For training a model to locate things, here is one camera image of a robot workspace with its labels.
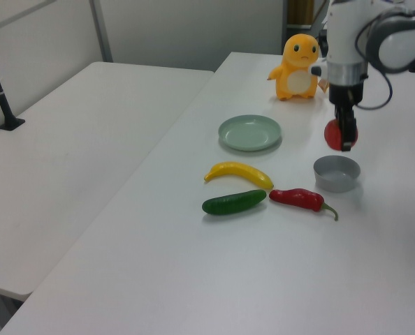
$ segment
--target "yellow banana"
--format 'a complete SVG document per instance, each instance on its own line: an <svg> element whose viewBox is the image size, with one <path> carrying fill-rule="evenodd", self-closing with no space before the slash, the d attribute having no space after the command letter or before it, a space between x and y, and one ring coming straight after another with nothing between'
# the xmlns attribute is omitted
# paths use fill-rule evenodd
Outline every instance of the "yellow banana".
<svg viewBox="0 0 415 335"><path fill-rule="evenodd" d="M209 181L215 177L224 176L226 174L234 174L236 176L243 177L261 188L271 189L274 186L269 176L264 174L262 171L239 162L223 162L212 166L209 173L205 175L205 181Z"/></svg>

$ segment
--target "toy pepper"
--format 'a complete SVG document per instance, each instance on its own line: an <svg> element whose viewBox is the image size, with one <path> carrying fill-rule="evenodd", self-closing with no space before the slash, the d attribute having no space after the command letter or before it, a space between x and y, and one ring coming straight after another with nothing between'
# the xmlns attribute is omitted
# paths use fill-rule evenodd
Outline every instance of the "toy pepper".
<svg viewBox="0 0 415 335"><path fill-rule="evenodd" d="M317 61L319 45L315 38L303 33L287 40L281 65L271 71L268 80L276 79L277 97L284 101L292 96L312 98L316 93L318 77L308 73L308 67Z"/></svg>
<svg viewBox="0 0 415 335"><path fill-rule="evenodd" d="M291 206L311 209L312 211L328 209L334 213L335 221L338 221L338 213L324 202L322 195L303 188L286 191L272 190L270 192L270 199L281 204L289 204Z"/></svg>

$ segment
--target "orange plush toy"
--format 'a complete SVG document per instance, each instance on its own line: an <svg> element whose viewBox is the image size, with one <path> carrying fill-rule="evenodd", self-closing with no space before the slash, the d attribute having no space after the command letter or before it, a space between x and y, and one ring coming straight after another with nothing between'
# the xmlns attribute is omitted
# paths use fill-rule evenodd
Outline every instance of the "orange plush toy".
<svg viewBox="0 0 415 335"><path fill-rule="evenodd" d="M310 35L300 33L287 40L282 63L268 76L268 80L276 79L276 94L280 100L315 95L318 77L310 75L308 67L317 61L318 55L319 45Z"/></svg>

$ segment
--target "plush toy face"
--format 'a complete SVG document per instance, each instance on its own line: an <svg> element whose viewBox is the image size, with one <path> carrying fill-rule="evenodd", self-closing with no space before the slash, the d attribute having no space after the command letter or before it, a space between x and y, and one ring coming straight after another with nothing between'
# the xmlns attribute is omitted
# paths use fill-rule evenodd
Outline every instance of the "plush toy face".
<svg viewBox="0 0 415 335"><path fill-rule="evenodd" d="M317 61L318 55L319 45L314 37L299 33L285 43L283 61L298 68L306 68Z"/></svg>

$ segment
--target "red chili pepper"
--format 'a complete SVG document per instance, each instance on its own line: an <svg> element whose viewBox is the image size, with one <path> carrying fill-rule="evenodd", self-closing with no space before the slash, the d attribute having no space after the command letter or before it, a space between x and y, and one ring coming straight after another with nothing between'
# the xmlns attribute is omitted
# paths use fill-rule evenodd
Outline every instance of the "red chili pepper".
<svg viewBox="0 0 415 335"><path fill-rule="evenodd" d="M303 188L295 188L287 191L272 190L270 192L270 199L281 204L290 204L292 206L311 209L312 211L328 209L334 213L335 221L338 221L338 213L324 202L322 195Z"/></svg>

